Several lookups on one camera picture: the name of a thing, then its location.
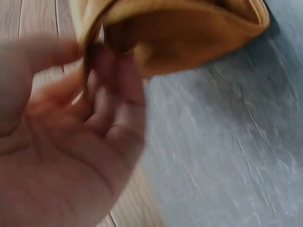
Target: suede material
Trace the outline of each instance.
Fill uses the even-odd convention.
[[[70,0],[70,7],[84,52],[103,23],[106,45],[134,52],[145,79],[203,65],[269,26],[262,0]]]

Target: finger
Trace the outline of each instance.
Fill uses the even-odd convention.
[[[53,102],[59,106],[70,105],[82,91],[82,73],[80,70],[64,76],[61,80],[47,85],[32,94],[29,105],[35,106]]]
[[[124,55],[118,61],[122,104],[104,141],[133,168],[144,145],[146,108],[142,80],[133,58]]]
[[[84,102],[83,99],[68,110],[81,121],[86,121],[93,113],[98,111],[98,101],[102,96],[98,90],[102,87],[108,88],[107,81],[115,75],[115,59],[111,51],[107,50],[103,45],[97,44],[92,54],[94,55],[94,67],[89,76],[89,100]]]
[[[35,73],[78,59],[76,42],[48,36],[17,39],[0,44],[0,126],[13,129],[27,105]]]
[[[110,129],[119,103],[119,83],[113,53],[101,47],[93,63],[96,81],[94,114],[86,125],[104,136]]]
[[[7,43],[7,48],[23,54],[34,75],[55,66],[72,63],[80,58],[79,45],[49,35],[36,35]]]

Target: light wood plank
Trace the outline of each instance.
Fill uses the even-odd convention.
[[[33,33],[48,33],[57,36],[54,0],[23,0],[20,37]]]
[[[117,227],[163,227],[161,214],[138,165],[111,211]]]
[[[68,0],[56,0],[56,14],[58,22],[58,34],[60,38],[76,39],[72,25],[71,11]],[[82,60],[64,65],[65,74],[69,74],[80,67]]]
[[[0,41],[18,38],[22,0],[0,0]]]
[[[20,15],[20,37],[46,33],[58,36],[55,0],[23,0]],[[33,90],[59,80],[63,76],[60,67],[37,73]]]
[[[56,6],[59,37],[76,39],[68,0],[56,0]]]

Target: palm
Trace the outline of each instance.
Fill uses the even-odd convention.
[[[98,79],[108,64],[97,64],[94,103],[71,105],[80,85],[71,75],[25,105],[18,124],[0,138],[3,226],[93,227],[107,214],[143,148],[143,92],[125,66],[118,63],[121,72],[108,83]],[[115,83],[123,87],[118,96],[108,91]]]

